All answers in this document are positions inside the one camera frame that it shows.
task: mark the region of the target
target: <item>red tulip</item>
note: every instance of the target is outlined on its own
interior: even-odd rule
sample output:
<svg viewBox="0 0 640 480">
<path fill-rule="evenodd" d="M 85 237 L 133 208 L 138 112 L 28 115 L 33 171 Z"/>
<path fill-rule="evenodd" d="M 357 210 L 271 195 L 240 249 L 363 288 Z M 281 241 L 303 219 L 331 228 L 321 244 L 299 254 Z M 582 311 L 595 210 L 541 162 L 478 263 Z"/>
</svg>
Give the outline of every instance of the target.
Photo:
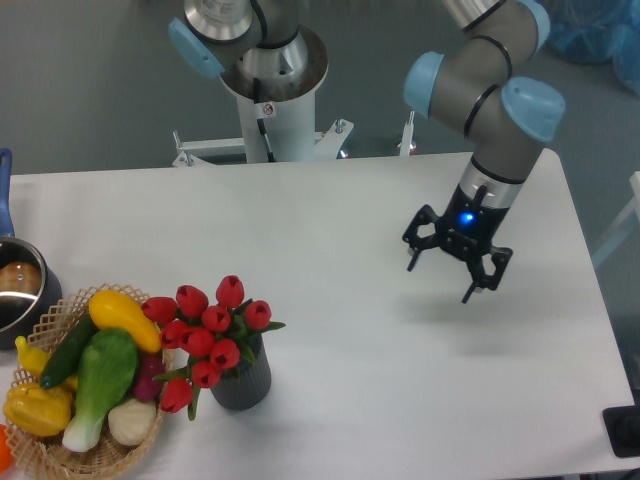
<svg viewBox="0 0 640 480">
<path fill-rule="evenodd" d="M 226 308 L 236 308 L 244 300 L 244 286 L 235 275 L 228 275 L 222 279 L 216 290 L 218 303 Z"/>
<path fill-rule="evenodd" d="M 235 367 L 240 361 L 240 350 L 233 340 L 223 338 L 213 346 L 211 364 L 214 368 L 226 370 Z"/>
<path fill-rule="evenodd" d="M 160 408 L 168 413 L 176 413 L 193 400 L 193 388 L 184 378 L 169 380 L 160 400 Z"/>
<path fill-rule="evenodd" d="M 220 305 L 207 308 L 202 314 L 202 324 L 212 332 L 222 333 L 231 325 L 231 315 Z"/>
<path fill-rule="evenodd" d="M 176 300 L 180 311 L 187 318 L 200 318 L 202 312 L 209 306 L 209 299 L 204 292 L 191 285 L 178 288 Z"/>
<path fill-rule="evenodd" d="M 142 304 L 144 315 L 151 321 L 166 325 L 176 319 L 178 304 L 173 298 L 152 297 Z"/>
<path fill-rule="evenodd" d="M 183 330 L 178 340 L 180 348 L 194 357 L 209 356 L 214 343 L 213 333 L 202 327 L 190 327 Z"/>
<path fill-rule="evenodd" d="M 215 368 L 211 363 L 202 361 L 191 368 L 191 379 L 196 387 L 211 388 L 222 376 L 222 370 Z"/>
<path fill-rule="evenodd" d="M 178 348 L 182 332 L 189 329 L 189 325 L 182 320 L 167 323 L 160 332 L 160 343 L 164 348 Z"/>
<path fill-rule="evenodd" d="M 269 325 L 271 320 L 271 309 L 269 304 L 264 300 L 256 300 L 251 302 L 244 311 L 244 321 L 249 328 L 261 330 Z"/>
</svg>

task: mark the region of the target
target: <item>light blue joint cap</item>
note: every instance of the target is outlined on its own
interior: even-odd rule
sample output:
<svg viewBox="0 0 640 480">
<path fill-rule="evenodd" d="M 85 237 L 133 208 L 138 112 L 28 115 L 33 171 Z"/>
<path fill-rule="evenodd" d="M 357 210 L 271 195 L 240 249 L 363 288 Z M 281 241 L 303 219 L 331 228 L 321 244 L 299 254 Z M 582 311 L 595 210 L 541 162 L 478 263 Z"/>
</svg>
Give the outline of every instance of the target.
<svg viewBox="0 0 640 480">
<path fill-rule="evenodd" d="M 215 55 L 177 18 L 169 24 L 169 38 L 182 58 L 200 75 L 216 78 L 224 72 Z"/>
<path fill-rule="evenodd" d="M 427 118 L 433 87 L 443 58 L 441 53 L 425 53 L 413 64 L 404 81 L 404 101 Z"/>
<path fill-rule="evenodd" d="M 549 14 L 542 5 L 534 0 L 518 0 L 521 4 L 527 7 L 538 25 L 538 46 L 536 47 L 536 53 L 542 48 L 544 42 L 549 38 L 549 32 L 551 32 L 551 21 L 549 20 Z"/>
<path fill-rule="evenodd" d="M 564 115 L 564 98 L 546 83 L 514 77 L 502 88 L 505 110 L 527 135 L 550 142 Z"/>
</svg>

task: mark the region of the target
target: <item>yellow bell pepper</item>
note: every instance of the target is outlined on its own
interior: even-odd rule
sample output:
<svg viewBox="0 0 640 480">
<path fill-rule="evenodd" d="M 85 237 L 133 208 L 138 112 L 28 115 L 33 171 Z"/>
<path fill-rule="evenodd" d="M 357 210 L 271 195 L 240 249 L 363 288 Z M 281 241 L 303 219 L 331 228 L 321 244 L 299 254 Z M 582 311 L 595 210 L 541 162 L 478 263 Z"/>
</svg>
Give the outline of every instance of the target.
<svg viewBox="0 0 640 480">
<path fill-rule="evenodd" d="M 43 390 L 37 383 L 17 385 L 7 392 L 7 420 L 37 437 L 50 437 L 71 421 L 71 393 L 62 387 Z"/>
<path fill-rule="evenodd" d="M 158 353 L 161 348 L 158 327 L 149 320 L 140 305 L 124 293 L 100 290 L 89 299 L 89 316 L 100 330 L 121 328 L 133 337 L 138 348 Z"/>
<path fill-rule="evenodd" d="M 16 349 L 18 350 L 18 361 L 22 368 L 33 375 L 36 378 L 40 378 L 44 366 L 47 364 L 51 355 L 44 350 L 32 347 L 27 343 L 27 339 L 24 337 L 16 338 Z M 67 390 L 75 392 L 78 390 L 78 377 L 73 374 L 67 378 L 62 384 Z"/>
</svg>

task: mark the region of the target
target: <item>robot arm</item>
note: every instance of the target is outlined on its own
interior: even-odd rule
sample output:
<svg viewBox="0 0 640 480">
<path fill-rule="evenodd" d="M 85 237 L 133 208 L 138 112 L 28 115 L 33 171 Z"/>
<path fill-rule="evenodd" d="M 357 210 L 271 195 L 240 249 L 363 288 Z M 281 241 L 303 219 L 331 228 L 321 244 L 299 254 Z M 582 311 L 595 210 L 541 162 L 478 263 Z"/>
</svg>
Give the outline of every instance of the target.
<svg viewBox="0 0 640 480">
<path fill-rule="evenodd" d="M 298 34 L 296 0 L 186 0 L 186 25 L 177 18 L 169 36 L 198 73 L 215 78 L 255 47 L 279 48 Z"/>
<path fill-rule="evenodd" d="M 463 303 L 476 290 L 496 290 L 512 250 L 492 245 L 522 184 L 549 142 L 564 113 L 562 96 L 535 80 L 511 78 L 549 33 L 544 8 L 532 0 L 444 0 L 469 36 L 455 56 L 429 52 L 411 68 L 405 101 L 477 145 L 467 168 L 439 217 L 429 205 L 405 231 L 415 266 L 423 250 L 439 247 L 466 263 L 472 282 Z M 420 237 L 421 225 L 435 233 Z M 495 266 L 486 273 L 483 257 Z"/>
</svg>

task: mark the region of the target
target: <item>cable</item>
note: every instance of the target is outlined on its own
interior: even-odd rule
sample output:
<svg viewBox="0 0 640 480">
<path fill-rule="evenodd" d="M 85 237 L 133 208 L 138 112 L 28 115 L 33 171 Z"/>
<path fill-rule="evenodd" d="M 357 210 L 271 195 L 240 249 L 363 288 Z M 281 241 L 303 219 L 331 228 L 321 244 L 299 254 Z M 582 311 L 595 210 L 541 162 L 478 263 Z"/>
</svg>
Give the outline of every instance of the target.
<svg viewBox="0 0 640 480">
<path fill-rule="evenodd" d="M 253 79 L 253 103 L 260 103 L 260 79 Z M 258 122 L 258 130 L 260 131 L 260 135 L 262 135 L 262 140 L 264 141 L 264 148 L 267 151 L 267 162 L 275 163 L 276 157 L 273 154 L 273 150 L 271 149 L 271 142 L 269 141 L 269 135 L 267 135 L 267 128 L 264 125 L 263 118 L 257 118 Z"/>
</svg>

